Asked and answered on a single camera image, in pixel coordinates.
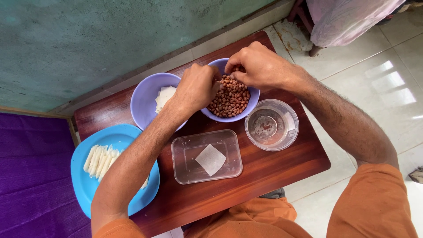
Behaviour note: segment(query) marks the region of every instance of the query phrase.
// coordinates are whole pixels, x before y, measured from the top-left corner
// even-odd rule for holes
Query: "purple bowl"
[[[157,116],[156,97],[161,87],[177,87],[181,78],[169,73],[157,73],[146,77],[135,88],[131,98],[131,114],[135,123],[141,130]],[[185,125],[186,121],[176,129],[178,131]]]
[[[226,66],[226,63],[228,62],[228,59],[229,58],[218,59],[209,63],[209,65],[216,66],[217,68],[219,68],[220,72],[224,74],[225,66]],[[250,100],[248,101],[248,105],[245,108],[245,110],[239,115],[236,115],[234,117],[218,117],[218,116],[215,116],[213,113],[211,113],[207,108],[203,108],[201,112],[206,117],[218,122],[235,122],[235,121],[241,120],[242,118],[246,117],[255,108],[258,102],[258,97],[260,96],[259,89],[248,87],[248,90],[250,91],[250,96],[251,96]]]

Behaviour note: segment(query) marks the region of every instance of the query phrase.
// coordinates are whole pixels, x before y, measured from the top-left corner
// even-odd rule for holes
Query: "wooden tabletop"
[[[260,31],[170,70],[169,73],[182,77],[184,70],[193,63],[205,65],[219,58],[229,58],[253,41],[259,41],[275,51],[267,34]],[[136,85],[75,111],[81,140],[113,125],[135,125],[129,106],[135,87]],[[288,103],[298,116],[298,137],[284,150],[269,152],[256,147],[245,133],[244,119],[221,123],[207,118],[200,111],[174,133],[157,158],[160,188],[156,197],[148,206],[131,216],[147,237],[196,221],[330,168],[330,161],[299,100],[286,91],[273,89],[262,91],[259,101],[270,98]],[[172,141],[180,136],[223,129],[231,129],[238,136],[244,166],[241,175],[188,185],[177,183],[173,175],[170,149]]]

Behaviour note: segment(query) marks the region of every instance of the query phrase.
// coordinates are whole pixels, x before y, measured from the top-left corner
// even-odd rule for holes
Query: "teal wall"
[[[0,105],[49,111],[273,0],[0,0]]]

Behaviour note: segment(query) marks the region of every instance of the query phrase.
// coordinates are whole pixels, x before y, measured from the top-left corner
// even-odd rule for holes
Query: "sleeve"
[[[111,221],[100,228],[94,238],[146,238],[140,228],[129,218]]]
[[[400,171],[361,165],[333,208],[327,237],[418,238]]]

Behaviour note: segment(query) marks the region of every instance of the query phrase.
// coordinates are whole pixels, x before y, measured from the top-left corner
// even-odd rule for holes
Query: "sheet of rice paper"
[[[209,174],[213,176],[223,166],[226,161],[226,156],[220,153],[216,148],[209,144],[196,158],[195,160],[201,165],[201,167]]]

